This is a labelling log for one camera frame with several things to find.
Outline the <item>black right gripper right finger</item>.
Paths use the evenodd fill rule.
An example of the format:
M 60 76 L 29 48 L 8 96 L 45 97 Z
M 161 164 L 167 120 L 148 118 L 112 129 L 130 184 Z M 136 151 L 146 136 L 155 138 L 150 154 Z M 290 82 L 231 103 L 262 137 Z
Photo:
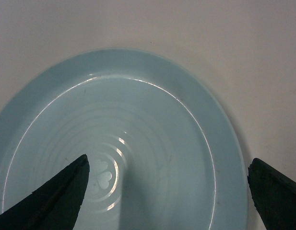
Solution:
M 259 158 L 248 167 L 254 206 L 268 230 L 296 230 L 296 182 Z

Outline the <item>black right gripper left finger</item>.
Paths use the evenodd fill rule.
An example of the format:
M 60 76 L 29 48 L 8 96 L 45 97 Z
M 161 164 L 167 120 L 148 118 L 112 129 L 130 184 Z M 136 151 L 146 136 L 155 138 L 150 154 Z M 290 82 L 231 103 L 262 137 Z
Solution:
M 83 154 L 25 199 L 0 215 L 0 230 L 72 230 L 88 185 Z

